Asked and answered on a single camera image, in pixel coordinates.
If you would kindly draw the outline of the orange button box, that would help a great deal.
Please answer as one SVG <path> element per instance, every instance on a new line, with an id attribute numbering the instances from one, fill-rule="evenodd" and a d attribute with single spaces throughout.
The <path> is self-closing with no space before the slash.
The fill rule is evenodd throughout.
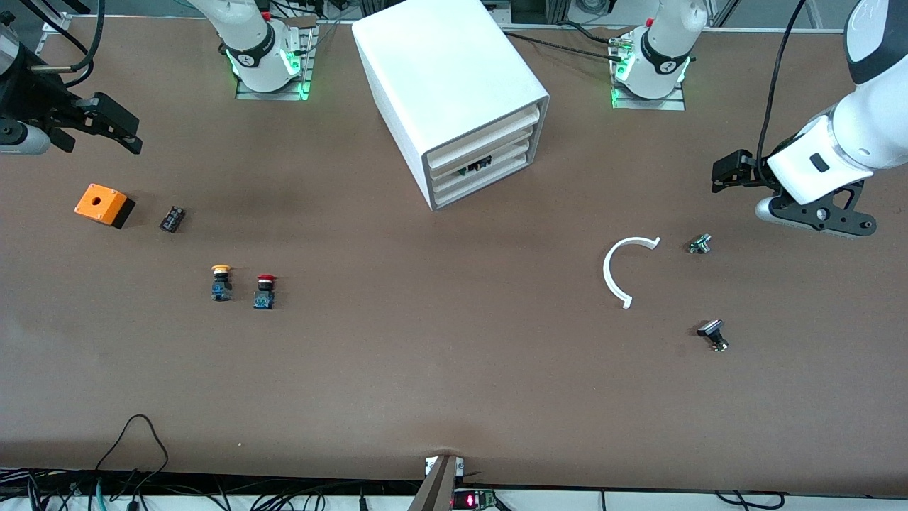
<path id="1" fill-rule="evenodd" d="M 93 183 L 78 201 L 74 213 L 93 222 L 122 229 L 134 207 L 134 200 L 126 194 Z"/>

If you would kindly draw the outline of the white curved plastic arc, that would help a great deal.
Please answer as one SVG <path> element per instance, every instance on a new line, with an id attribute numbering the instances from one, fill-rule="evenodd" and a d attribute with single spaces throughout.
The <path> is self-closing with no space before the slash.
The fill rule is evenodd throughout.
<path id="1" fill-rule="evenodd" d="M 626 292 L 623 291 L 623 289 L 619 287 L 619 285 L 617 285 L 612 274 L 611 261 L 615 256 L 615 253 L 617 252 L 617 250 L 625 246 L 642 246 L 652 251 L 659 246 L 660 242 L 661 237 L 658 236 L 653 238 L 641 236 L 626 237 L 614 243 L 614 245 L 610 247 L 609 251 L 606 252 L 606 255 L 604 255 L 601 266 L 604 284 L 607 286 L 607 289 L 609 289 L 610 294 L 613 295 L 613 297 L 615 297 L 618 301 L 620 301 L 623 310 L 627 310 L 631 307 L 631 305 L 633 304 L 633 297 L 632 295 L 626 294 Z"/>

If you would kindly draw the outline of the red LED display board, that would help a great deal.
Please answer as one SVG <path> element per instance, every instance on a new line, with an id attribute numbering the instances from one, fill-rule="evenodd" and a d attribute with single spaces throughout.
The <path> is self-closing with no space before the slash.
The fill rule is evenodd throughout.
<path id="1" fill-rule="evenodd" d="M 451 511 L 486 511 L 497 509 L 497 496 L 493 490 L 455 490 L 450 499 Z"/>

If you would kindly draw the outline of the aluminium table frame rail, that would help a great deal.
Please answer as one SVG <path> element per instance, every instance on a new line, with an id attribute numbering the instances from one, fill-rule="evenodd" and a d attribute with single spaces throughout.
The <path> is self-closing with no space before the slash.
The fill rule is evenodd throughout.
<path id="1" fill-rule="evenodd" d="M 48 7 L 42 3 L 37 4 L 37 9 L 43 14 L 44 17 L 52 20 L 52 22 L 55 23 L 55 25 L 58 25 L 59 27 L 62 27 L 64 29 L 68 29 L 68 27 L 70 26 L 72 17 L 69 16 L 69 14 L 66 13 L 65 11 L 58 11 L 55 9 L 50 9 L 50 7 Z M 42 38 L 43 38 L 43 36 L 46 36 L 46 35 L 56 35 L 57 31 L 54 29 L 54 27 L 49 25 L 49 23 L 46 23 L 41 17 L 39 17 L 39 20 L 42 22 L 42 26 L 41 26 Z"/>

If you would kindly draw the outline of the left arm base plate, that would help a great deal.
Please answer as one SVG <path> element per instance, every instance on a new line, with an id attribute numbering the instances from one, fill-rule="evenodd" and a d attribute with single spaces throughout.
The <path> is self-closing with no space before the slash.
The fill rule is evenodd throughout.
<path id="1" fill-rule="evenodd" d="M 646 30 L 639 26 L 624 33 L 623 43 L 609 49 L 609 55 L 619 59 L 610 64 L 611 104 L 614 108 L 683 111 L 682 83 L 690 56 L 681 60 L 658 56 L 650 61 L 642 49 Z"/>

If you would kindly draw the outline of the black selector switch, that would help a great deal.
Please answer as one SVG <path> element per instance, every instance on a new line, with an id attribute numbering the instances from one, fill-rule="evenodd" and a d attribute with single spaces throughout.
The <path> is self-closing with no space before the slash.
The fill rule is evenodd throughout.
<path id="1" fill-rule="evenodd" d="M 714 352 L 723 352 L 729 347 L 729 341 L 722 334 L 723 327 L 723 320 L 714 319 L 698 327 L 697 335 L 710 340 Z"/>

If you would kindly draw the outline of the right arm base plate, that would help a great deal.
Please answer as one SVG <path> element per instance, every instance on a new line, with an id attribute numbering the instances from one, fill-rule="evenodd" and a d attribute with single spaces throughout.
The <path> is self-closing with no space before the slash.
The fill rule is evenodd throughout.
<path id="1" fill-rule="evenodd" d="M 282 62 L 282 71 L 288 81 L 273 91 L 259 92 L 240 80 L 235 65 L 231 67 L 236 76 L 236 98 L 262 101 L 306 101 L 309 98 L 316 45 L 320 41 L 320 26 L 297 27 L 285 25 L 277 33 L 277 42 L 272 54 Z"/>

